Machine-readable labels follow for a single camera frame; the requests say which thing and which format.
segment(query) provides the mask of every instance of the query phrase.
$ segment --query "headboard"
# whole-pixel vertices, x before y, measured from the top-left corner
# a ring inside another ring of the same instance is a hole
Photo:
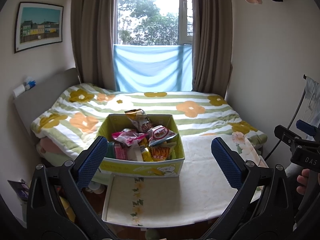
[[[78,84],[78,72],[76,68],[70,68],[40,82],[13,100],[33,144],[37,144],[39,138],[30,130],[31,123],[51,108],[64,90]]]

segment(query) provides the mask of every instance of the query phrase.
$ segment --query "box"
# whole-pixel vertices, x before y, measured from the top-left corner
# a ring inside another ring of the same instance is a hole
[[[154,126],[163,125],[164,127],[178,133],[177,136],[168,142],[177,142],[174,148],[176,159],[160,162],[133,162],[104,158],[100,164],[100,171],[103,174],[116,174],[130,177],[177,177],[180,174],[183,161],[185,159],[181,137],[176,123],[171,114],[148,114]],[[124,128],[135,128],[125,114],[110,114],[104,120],[98,130],[97,136],[101,135],[108,141],[115,141],[111,134],[122,131]]]

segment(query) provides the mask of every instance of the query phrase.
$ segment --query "blue cloth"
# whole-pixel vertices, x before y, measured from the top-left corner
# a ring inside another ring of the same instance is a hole
[[[192,46],[114,45],[117,91],[192,90]]]

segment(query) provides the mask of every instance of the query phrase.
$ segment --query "white wall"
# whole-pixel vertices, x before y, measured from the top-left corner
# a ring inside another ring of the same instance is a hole
[[[27,49],[14,54],[14,27],[21,1],[64,6],[63,42]],[[7,179],[30,181],[39,158],[29,143],[12,103],[12,90],[26,76],[37,82],[74,66],[70,36],[71,0],[7,0],[0,12],[0,193],[13,214],[22,218],[21,207]]]
[[[268,135],[264,156],[278,141],[276,125],[287,126],[308,75],[320,82],[320,10],[313,0],[245,0],[233,4],[233,72],[228,103],[240,116]],[[302,118],[305,104],[298,119]],[[290,163],[281,143],[268,164]]]

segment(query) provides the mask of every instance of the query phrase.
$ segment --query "screw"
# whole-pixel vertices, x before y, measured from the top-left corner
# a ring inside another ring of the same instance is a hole
[[[72,160],[67,160],[67,161],[64,163],[64,165],[67,166],[67,167],[71,166],[72,164],[73,164],[73,161],[72,161]]]
[[[253,161],[247,161],[245,163],[248,167],[253,167],[254,166],[254,162]]]
[[[37,170],[41,170],[43,168],[43,164],[38,164],[37,166],[36,166],[36,169]]]
[[[276,168],[277,168],[277,170],[279,170],[279,171],[282,171],[282,170],[283,170],[283,166],[280,165],[280,164],[277,164]]]

